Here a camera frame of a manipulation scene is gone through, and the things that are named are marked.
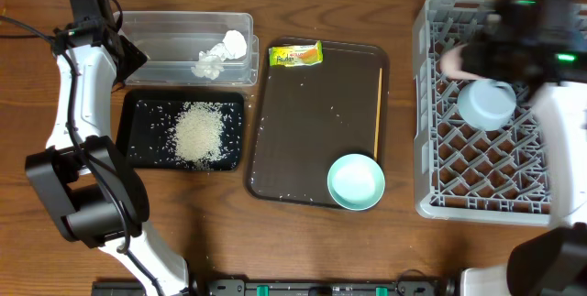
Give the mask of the light blue bowl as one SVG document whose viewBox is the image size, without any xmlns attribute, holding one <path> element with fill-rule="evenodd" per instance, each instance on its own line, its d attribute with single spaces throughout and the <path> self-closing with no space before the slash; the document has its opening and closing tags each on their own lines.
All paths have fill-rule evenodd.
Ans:
<svg viewBox="0 0 587 296">
<path fill-rule="evenodd" d="M 468 125 L 483 131 L 498 130 L 514 114 L 515 91 L 507 82 L 474 81 L 460 91 L 457 107 Z"/>
</svg>

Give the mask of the pink cup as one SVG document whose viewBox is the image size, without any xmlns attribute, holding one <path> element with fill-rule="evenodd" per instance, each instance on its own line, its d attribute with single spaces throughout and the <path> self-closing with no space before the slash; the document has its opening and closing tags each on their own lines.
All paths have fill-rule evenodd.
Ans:
<svg viewBox="0 0 587 296">
<path fill-rule="evenodd" d="M 450 79 L 453 80 L 482 80 L 482 76 L 464 71 L 462 69 L 463 59 L 461 57 L 461 53 L 466 47 L 467 44 L 459 45 L 444 53 L 440 59 L 440 69 Z"/>
</svg>

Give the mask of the white tissue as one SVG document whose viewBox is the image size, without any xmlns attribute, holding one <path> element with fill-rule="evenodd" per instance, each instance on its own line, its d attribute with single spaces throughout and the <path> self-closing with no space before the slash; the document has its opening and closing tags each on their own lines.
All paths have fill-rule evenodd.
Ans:
<svg viewBox="0 0 587 296">
<path fill-rule="evenodd" d="M 229 30 L 223 40 L 208 51 L 200 51 L 198 61 L 191 68 L 191 72 L 198 78 L 215 80 L 224 70 L 226 60 L 243 58 L 248 49 L 244 36 L 237 30 Z"/>
</svg>

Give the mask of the pile of white rice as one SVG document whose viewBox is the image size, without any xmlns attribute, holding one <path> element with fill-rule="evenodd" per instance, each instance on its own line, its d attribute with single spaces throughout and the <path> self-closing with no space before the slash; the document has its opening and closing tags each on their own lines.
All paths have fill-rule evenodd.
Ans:
<svg viewBox="0 0 587 296">
<path fill-rule="evenodd" d="M 223 159 L 221 103 L 186 102 L 169 129 L 172 160 L 187 168 L 212 170 Z"/>
</svg>

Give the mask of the wooden chopstick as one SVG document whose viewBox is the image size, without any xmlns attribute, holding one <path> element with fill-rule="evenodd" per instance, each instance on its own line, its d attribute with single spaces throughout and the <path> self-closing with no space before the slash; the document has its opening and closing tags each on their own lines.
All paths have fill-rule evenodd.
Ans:
<svg viewBox="0 0 587 296">
<path fill-rule="evenodd" d="M 376 116 L 375 116 L 375 128 L 374 128 L 374 146 L 373 146 L 373 159 L 377 161 L 379 153 L 379 134 L 380 134 L 380 121 L 381 121 L 381 108 L 382 108 L 382 68 L 379 69 L 378 86 L 377 86 L 377 104 L 376 104 Z"/>
</svg>

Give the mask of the green yellow snack wrapper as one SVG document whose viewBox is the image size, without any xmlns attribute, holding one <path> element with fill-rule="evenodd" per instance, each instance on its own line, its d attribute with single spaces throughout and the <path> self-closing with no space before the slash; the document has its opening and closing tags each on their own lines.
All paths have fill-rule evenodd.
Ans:
<svg viewBox="0 0 587 296">
<path fill-rule="evenodd" d="M 294 45 L 269 49 L 269 64 L 283 67 L 313 66 L 323 61 L 321 41 L 313 45 Z"/>
</svg>

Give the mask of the mint green bowl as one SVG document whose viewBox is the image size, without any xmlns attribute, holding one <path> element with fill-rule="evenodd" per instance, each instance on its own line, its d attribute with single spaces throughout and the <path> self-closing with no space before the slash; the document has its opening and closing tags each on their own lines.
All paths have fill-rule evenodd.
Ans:
<svg viewBox="0 0 587 296">
<path fill-rule="evenodd" d="M 385 184 L 380 165 L 362 154 L 340 157 L 327 173 L 327 189 L 331 198 L 350 211 L 365 211 L 374 207 L 384 194 Z"/>
</svg>

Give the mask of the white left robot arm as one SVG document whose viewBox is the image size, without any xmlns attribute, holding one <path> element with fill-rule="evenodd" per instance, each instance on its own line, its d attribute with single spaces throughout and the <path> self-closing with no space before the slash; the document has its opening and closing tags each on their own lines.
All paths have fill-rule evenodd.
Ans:
<svg viewBox="0 0 587 296">
<path fill-rule="evenodd" d="M 58 113 L 45 149 L 26 158 L 28 180 L 67 241 L 117 259 L 148 295 L 190 295 L 186 260 L 156 232 L 145 186 L 111 138 L 112 89 L 147 57 L 120 35 L 117 0 L 70 4 L 73 21 L 49 40 Z"/>
</svg>

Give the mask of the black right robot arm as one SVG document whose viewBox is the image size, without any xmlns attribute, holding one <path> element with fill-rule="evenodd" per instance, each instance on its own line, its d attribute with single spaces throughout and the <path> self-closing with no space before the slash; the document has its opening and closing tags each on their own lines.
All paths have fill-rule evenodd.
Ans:
<svg viewBox="0 0 587 296">
<path fill-rule="evenodd" d="M 450 50 L 453 79 L 523 83 L 544 138 L 549 230 L 515 247 L 506 264 L 464 269 L 452 295 L 583 295 L 586 292 L 586 39 L 576 0 L 496 0 L 496 20 Z"/>
</svg>

